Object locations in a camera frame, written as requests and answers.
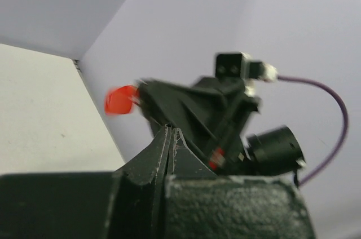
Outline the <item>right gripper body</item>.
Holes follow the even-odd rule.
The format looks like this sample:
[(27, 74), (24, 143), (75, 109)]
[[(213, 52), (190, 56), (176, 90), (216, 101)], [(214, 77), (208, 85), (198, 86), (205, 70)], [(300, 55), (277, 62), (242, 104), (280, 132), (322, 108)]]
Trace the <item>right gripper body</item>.
[(260, 99), (248, 92), (242, 78), (203, 77), (191, 86), (193, 148), (212, 171), (250, 169), (240, 139)]

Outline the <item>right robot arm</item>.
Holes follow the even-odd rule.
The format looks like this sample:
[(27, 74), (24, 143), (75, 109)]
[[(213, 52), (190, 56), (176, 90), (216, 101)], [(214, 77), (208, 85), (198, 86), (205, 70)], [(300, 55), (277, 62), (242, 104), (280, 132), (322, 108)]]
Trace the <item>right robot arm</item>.
[(281, 126), (248, 137), (240, 134), (260, 98), (247, 94), (237, 77), (203, 77), (186, 87), (147, 80), (137, 92), (153, 132), (180, 129), (192, 153), (216, 174), (275, 176), (301, 169), (305, 158), (291, 130)]

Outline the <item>red key tag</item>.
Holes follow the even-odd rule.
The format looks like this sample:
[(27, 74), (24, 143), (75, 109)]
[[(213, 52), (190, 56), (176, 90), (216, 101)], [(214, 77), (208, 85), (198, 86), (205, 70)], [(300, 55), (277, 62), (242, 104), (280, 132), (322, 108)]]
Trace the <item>red key tag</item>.
[(139, 91), (136, 86), (126, 85), (110, 89), (104, 98), (104, 111), (107, 115), (129, 114), (139, 105)]

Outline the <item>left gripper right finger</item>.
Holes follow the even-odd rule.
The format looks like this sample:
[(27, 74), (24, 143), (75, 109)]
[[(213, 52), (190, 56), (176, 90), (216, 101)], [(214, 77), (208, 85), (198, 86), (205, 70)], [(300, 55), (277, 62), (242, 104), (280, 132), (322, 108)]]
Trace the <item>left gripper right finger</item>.
[(171, 129), (162, 238), (315, 238), (297, 178), (216, 175)]

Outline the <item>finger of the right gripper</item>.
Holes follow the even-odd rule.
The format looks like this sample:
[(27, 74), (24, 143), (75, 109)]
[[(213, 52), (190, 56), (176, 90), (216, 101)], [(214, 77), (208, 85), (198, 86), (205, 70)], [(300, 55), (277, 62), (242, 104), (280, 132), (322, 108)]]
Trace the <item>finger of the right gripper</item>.
[(227, 86), (216, 78), (200, 78), (191, 86), (146, 79), (138, 83), (137, 96), (153, 135), (169, 125), (181, 129), (195, 147), (222, 148), (216, 129), (228, 105)]

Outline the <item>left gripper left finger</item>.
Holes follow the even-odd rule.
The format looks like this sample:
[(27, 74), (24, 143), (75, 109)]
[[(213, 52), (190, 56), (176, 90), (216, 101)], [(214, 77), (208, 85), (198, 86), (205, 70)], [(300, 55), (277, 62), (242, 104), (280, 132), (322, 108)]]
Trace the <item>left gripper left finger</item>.
[(161, 238), (172, 129), (116, 171), (1, 176), (2, 238)]

